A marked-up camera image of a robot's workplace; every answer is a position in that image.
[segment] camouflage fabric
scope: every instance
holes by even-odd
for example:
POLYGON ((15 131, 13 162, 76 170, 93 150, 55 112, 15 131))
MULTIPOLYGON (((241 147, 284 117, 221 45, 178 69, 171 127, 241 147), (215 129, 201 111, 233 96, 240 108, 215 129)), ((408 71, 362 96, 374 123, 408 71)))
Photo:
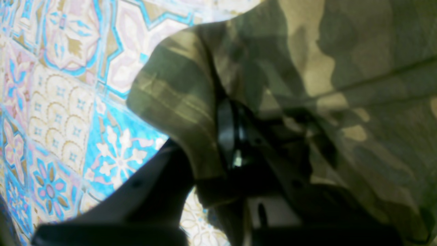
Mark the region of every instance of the camouflage fabric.
POLYGON ((223 175, 221 83, 260 119, 306 137, 314 183, 347 187, 406 245, 429 245, 437 233, 436 55, 436 0, 267 0, 162 41, 127 104, 184 148, 197 180, 213 179, 223 175))

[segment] camouflage jacket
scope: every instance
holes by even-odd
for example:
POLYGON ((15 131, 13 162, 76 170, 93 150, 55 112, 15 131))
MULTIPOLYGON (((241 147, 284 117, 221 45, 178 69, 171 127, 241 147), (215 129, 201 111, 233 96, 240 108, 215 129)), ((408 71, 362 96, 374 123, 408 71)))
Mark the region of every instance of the camouflage jacket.
MULTIPOLYGON (((348 188, 407 245, 428 245, 437 233, 436 54, 436 0, 267 0, 163 40, 127 105, 182 146, 197 180, 219 178, 221 84, 259 119, 306 138, 312 182, 348 188), (311 120, 297 120, 305 114, 311 120)), ((219 200, 200 195, 204 205, 219 200)))

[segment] pink flower motif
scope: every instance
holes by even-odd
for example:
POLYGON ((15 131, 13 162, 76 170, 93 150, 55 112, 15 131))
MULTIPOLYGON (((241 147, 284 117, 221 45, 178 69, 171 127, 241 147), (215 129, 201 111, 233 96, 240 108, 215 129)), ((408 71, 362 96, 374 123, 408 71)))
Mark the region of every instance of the pink flower motif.
POLYGON ((6 120, 3 122, 3 130, 7 139, 7 145, 5 147, 6 161, 10 167, 17 170, 18 180, 21 184, 24 184, 24 172, 21 166, 21 158, 24 154, 23 138, 19 133, 14 136, 12 127, 6 120))

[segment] patterned tile floor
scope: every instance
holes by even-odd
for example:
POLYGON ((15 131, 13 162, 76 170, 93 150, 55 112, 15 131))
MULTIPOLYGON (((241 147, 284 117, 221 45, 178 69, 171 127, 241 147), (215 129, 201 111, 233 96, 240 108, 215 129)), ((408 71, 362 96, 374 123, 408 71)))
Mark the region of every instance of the patterned tile floor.
MULTIPOLYGON (((21 245, 97 205, 166 141, 125 106, 154 47, 260 1, 0 0, 0 200, 21 245)), ((228 245, 205 218, 190 193, 190 244, 228 245)))

